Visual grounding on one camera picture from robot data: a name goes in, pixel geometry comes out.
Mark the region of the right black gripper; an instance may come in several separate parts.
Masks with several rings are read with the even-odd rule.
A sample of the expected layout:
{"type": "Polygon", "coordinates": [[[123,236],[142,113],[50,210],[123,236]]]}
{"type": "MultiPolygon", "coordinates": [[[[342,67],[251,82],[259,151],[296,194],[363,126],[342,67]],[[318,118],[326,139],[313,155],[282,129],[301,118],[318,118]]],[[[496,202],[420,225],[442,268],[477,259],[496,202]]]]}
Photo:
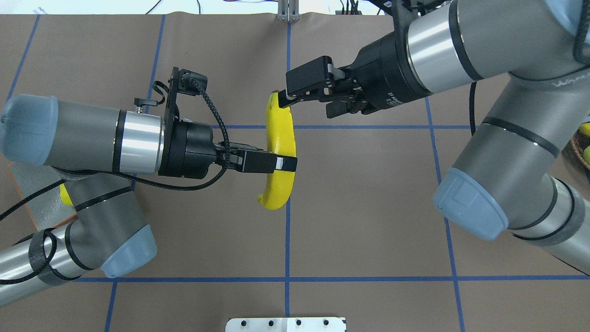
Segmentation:
{"type": "Polygon", "coordinates": [[[326,103],[329,119],[348,113],[371,113],[398,107],[432,95],[411,69],[406,40],[393,31],[362,47],[356,59],[343,68],[322,55],[286,73],[286,90],[278,92],[279,107],[318,101],[326,103]],[[360,85],[361,93],[333,93],[324,88],[347,76],[360,85]]]}

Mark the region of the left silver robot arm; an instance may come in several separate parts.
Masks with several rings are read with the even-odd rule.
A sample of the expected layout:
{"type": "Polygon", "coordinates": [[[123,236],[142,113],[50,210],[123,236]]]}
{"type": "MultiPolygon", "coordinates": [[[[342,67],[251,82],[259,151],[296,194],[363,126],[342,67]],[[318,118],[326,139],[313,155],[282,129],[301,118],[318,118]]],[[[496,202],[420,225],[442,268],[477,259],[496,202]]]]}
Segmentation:
{"type": "Polygon", "coordinates": [[[23,206],[55,188],[71,200],[76,220],[32,233],[1,252],[1,305],[6,306],[83,274],[101,269],[116,278],[145,265],[157,253],[149,223],[131,187],[131,175],[203,179],[210,165],[267,175],[258,202],[286,204],[297,166],[289,108],[267,103],[267,149],[213,142],[208,124],[181,120],[174,101],[164,116],[141,111],[17,95],[1,114],[6,158],[48,166],[59,180],[24,198],[23,206]]]}

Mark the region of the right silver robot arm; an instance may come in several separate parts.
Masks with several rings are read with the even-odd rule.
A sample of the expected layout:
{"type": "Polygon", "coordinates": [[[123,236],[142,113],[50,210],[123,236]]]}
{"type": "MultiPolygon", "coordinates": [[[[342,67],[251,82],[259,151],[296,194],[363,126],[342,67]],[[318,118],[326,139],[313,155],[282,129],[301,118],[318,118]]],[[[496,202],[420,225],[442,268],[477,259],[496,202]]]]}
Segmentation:
{"type": "Polygon", "coordinates": [[[503,231],[589,273],[589,202],[548,174],[589,115],[587,0],[376,0],[394,30],[350,65],[322,56],[286,73],[280,107],[328,118],[398,107],[507,73],[510,82],[433,204],[480,239],[503,231]]]}

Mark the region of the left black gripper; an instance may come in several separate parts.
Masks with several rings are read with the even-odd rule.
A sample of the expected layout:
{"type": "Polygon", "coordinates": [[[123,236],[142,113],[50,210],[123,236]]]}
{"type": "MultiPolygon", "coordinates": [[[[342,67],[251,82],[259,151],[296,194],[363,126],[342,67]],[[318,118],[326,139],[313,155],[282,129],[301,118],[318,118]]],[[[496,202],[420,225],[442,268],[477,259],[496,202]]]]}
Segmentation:
{"type": "MultiPolygon", "coordinates": [[[[203,179],[212,164],[224,163],[223,148],[213,143],[209,124],[172,121],[165,124],[164,151],[159,176],[203,179]]],[[[242,143],[230,143],[229,168],[242,173],[295,172],[297,157],[266,151],[242,143]]]]}

